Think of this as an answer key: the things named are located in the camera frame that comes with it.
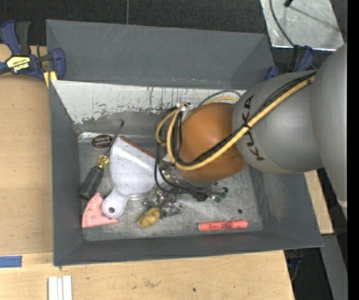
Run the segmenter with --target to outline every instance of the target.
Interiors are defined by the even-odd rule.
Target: red marker
[[[201,222],[198,224],[199,231],[246,229],[248,226],[247,220]]]

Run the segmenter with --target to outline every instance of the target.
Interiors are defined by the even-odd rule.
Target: metal tool
[[[79,196],[85,200],[89,200],[93,197],[95,192],[98,190],[98,187],[100,185],[100,182],[102,181],[102,178],[104,176],[104,167],[109,163],[108,155],[111,150],[111,146],[113,145],[113,141],[116,138],[116,136],[121,131],[121,128],[124,126],[124,121],[121,121],[121,125],[116,131],[116,134],[111,139],[111,144],[109,145],[109,149],[106,151],[105,154],[102,156],[99,156],[98,162],[95,166],[92,167],[92,169],[89,171],[88,175],[86,176],[86,179],[82,186],[79,189]]]
[[[54,48],[51,53],[39,57],[31,54],[28,46],[28,30],[31,22],[9,20],[0,27],[0,37],[2,42],[10,49],[11,57],[6,61],[6,67],[0,69],[0,75],[5,73],[25,74],[45,81],[45,70],[42,63],[53,60],[54,72],[58,79],[64,77],[66,63],[64,53],[61,48]]]

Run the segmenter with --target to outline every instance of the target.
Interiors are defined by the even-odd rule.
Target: black cable
[[[280,22],[277,19],[277,16],[275,15],[274,9],[273,9],[273,0],[269,0],[270,3],[270,11],[271,14],[273,15],[274,21],[278,26],[278,29],[280,29],[280,31],[282,32],[282,34],[284,35],[285,39],[288,40],[288,42],[291,44],[292,47],[295,46],[295,44],[293,43],[293,41],[290,39],[290,37],[288,37],[288,35],[286,34],[285,30],[282,28]]]
[[[314,76],[316,74],[316,72],[312,72],[307,74],[306,76],[303,77],[299,77],[296,78],[288,83],[286,83],[284,86],[282,86],[281,88],[277,89],[276,91],[274,91],[270,96],[267,97],[267,99],[263,102],[263,104],[259,107],[259,109],[249,118],[248,121],[250,121],[251,119],[253,119],[254,117],[256,117],[260,112],[262,112],[267,106],[269,106],[275,99],[277,99],[278,97],[280,97],[282,94],[286,93],[287,91],[289,91],[291,88],[293,88],[294,86],[296,86],[298,83],[301,83],[302,81]],[[236,134],[238,134],[238,132],[243,128],[243,126],[239,127],[236,131],[234,131],[233,133],[231,133],[228,137],[226,137],[224,140],[220,141],[218,144],[216,144],[215,146],[213,146],[212,148],[210,148],[209,150],[205,151],[204,153],[202,153],[200,156],[198,156],[194,161],[191,162],[185,162],[183,161],[181,158],[178,158],[178,162],[181,163],[184,166],[194,166],[202,161],[204,161],[205,159],[208,159],[209,157],[211,157],[215,152],[217,152],[219,149],[221,149],[223,146],[225,146],[228,142],[231,141],[231,139],[234,138],[234,136]]]
[[[176,107],[172,107],[170,108],[169,110],[167,110],[162,118],[162,120],[172,111],[176,109]],[[181,119],[179,119],[179,129],[181,128]],[[162,173],[161,169],[158,167],[158,162],[160,161],[160,146],[161,144],[159,144],[157,142],[157,148],[156,148],[156,159],[154,161],[154,181],[157,185],[157,187],[162,190],[164,193],[168,193],[168,194],[224,194],[225,192],[227,192],[227,188],[223,187],[223,192],[216,192],[216,191],[213,191],[210,189],[210,187],[208,188],[198,188],[198,187],[195,187],[196,189],[191,189],[191,188],[188,188],[188,187],[183,187],[183,186],[179,186],[178,184],[176,183],[172,183],[172,182],[169,182],[166,177],[164,176],[164,174]],[[158,182],[158,179],[157,179],[157,170],[159,170],[159,173],[160,173],[160,176],[161,178],[164,180],[165,183],[167,183],[169,186],[177,189],[177,191],[171,191],[171,190],[167,190],[163,187],[161,187],[160,183]]]

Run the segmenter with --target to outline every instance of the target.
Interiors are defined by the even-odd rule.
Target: yellow label
[[[7,67],[13,68],[14,72],[17,72],[19,70],[29,68],[30,62],[31,59],[29,57],[12,57],[7,60],[6,64]]]

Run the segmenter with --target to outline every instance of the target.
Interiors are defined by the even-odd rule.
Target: dirty white surface
[[[176,103],[197,104],[221,89],[144,87],[94,82],[53,81],[74,124],[123,113],[159,114]],[[222,96],[234,96],[225,93]]]

